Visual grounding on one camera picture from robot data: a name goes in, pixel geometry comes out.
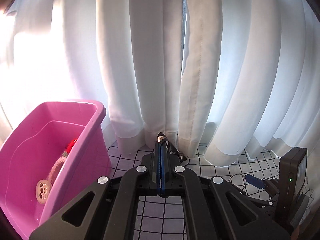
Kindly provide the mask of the white curtain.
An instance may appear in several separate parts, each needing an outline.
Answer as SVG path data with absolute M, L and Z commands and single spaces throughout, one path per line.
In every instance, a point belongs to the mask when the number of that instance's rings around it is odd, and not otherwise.
M 159 132 L 216 166 L 319 152 L 319 22 L 306 0 L 16 0 L 1 13 L 1 119 L 43 101 L 107 108 L 121 153 Z

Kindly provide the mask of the white black grid bedsheet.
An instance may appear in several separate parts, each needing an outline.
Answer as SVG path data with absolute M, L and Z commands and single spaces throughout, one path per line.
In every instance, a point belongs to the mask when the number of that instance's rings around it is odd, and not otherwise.
M 165 137 L 170 178 L 167 198 L 180 197 L 184 221 L 174 220 L 176 233 L 186 232 L 188 239 L 290 239 L 285 220 L 271 218 L 267 208 L 256 206 L 254 198 L 230 180 L 214 176 L 203 178 L 183 166 L 185 157 Z M 154 150 L 139 160 L 129 160 L 121 176 L 111 184 L 112 210 L 104 239 L 133 239 L 136 214 L 141 197 L 161 197 L 152 182 Z

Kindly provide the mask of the pink plastic tub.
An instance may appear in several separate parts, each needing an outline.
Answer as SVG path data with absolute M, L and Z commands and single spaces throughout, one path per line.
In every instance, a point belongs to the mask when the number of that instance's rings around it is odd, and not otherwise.
M 101 123 L 106 109 L 99 101 L 44 102 L 9 135 L 1 147 L 1 209 L 22 239 L 49 219 L 100 176 L 111 161 Z M 36 185 L 46 179 L 74 142 L 49 199 L 40 204 Z

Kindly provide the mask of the pink fuzzy strawberry headband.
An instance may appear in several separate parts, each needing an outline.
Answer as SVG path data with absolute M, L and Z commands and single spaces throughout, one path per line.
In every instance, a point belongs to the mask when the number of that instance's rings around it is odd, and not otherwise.
M 56 160 L 56 162 L 52 166 L 52 168 L 48 174 L 48 177 L 47 177 L 47 180 L 50 182 L 51 185 L 54 184 L 61 168 L 63 167 L 64 163 L 66 162 L 67 157 L 69 156 L 69 154 L 70 154 L 70 152 L 76 142 L 77 142 L 77 139 L 73 139 L 70 143 L 68 143 L 67 146 L 65 147 L 65 149 L 63 150 L 63 153 L 61 154 L 61 156 Z

